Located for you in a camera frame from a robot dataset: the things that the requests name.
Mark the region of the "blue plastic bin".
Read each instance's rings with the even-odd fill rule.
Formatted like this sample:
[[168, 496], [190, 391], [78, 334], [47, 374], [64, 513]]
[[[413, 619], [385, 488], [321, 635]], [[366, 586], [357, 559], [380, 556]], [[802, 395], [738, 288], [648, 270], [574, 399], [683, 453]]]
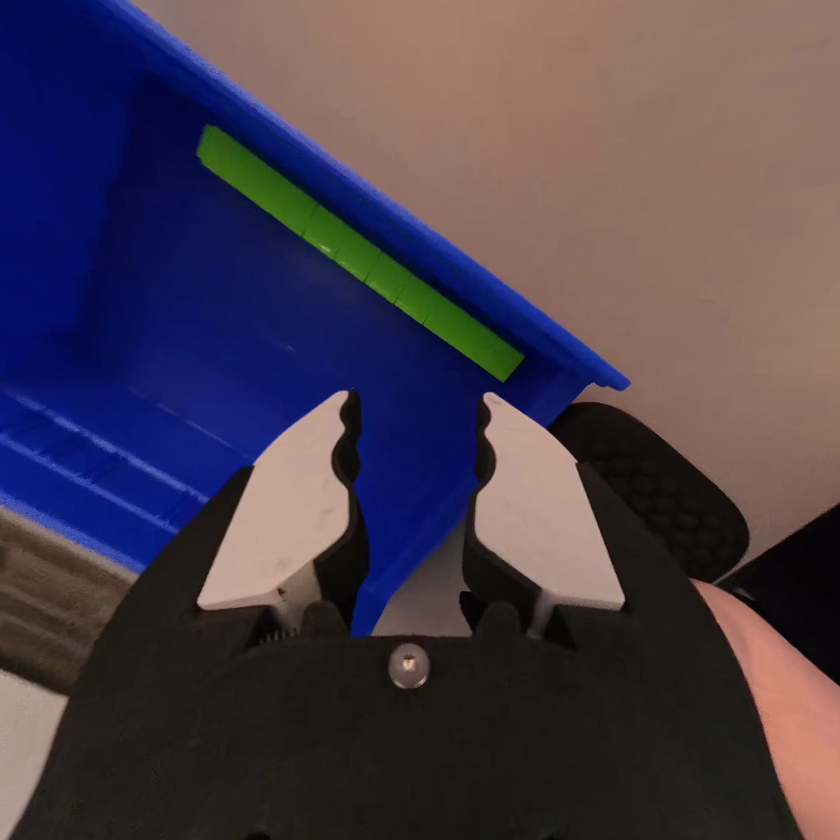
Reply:
[[[466, 514], [495, 392], [629, 380], [130, 2], [1, 3], [2, 506], [140, 573], [235, 471], [360, 396], [353, 631]], [[213, 124], [523, 353], [505, 382], [211, 173]]]

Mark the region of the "person's dark clothing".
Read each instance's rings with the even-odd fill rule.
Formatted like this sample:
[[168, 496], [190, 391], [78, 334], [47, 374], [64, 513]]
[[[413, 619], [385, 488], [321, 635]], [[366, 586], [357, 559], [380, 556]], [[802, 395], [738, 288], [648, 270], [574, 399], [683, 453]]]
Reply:
[[839, 506], [732, 572], [719, 587], [839, 682]]

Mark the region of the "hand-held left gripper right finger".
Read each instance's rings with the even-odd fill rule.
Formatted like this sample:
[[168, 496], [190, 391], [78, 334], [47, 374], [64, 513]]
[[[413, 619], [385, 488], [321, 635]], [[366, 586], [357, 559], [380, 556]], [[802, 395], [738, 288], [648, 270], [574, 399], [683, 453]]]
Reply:
[[469, 620], [505, 603], [525, 634], [546, 637], [559, 607], [620, 613], [626, 596], [575, 457], [493, 392], [479, 400], [476, 442], [462, 559]]

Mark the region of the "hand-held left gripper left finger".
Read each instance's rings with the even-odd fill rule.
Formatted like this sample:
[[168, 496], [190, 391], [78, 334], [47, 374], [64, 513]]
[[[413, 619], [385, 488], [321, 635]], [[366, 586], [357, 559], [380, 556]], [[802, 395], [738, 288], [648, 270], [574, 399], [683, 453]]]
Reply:
[[370, 571], [370, 541], [354, 483], [361, 471], [361, 399], [338, 391], [257, 458], [196, 599], [205, 613], [268, 609], [299, 634], [325, 602], [351, 630]]

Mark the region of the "green segmented bar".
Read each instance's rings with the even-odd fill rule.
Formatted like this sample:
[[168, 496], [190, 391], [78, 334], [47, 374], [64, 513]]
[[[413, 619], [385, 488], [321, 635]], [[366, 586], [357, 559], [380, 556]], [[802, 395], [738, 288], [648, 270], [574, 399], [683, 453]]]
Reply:
[[420, 280], [218, 126], [204, 126], [196, 156], [205, 168], [260, 210], [499, 382], [506, 382], [523, 362], [523, 353], [508, 341]]

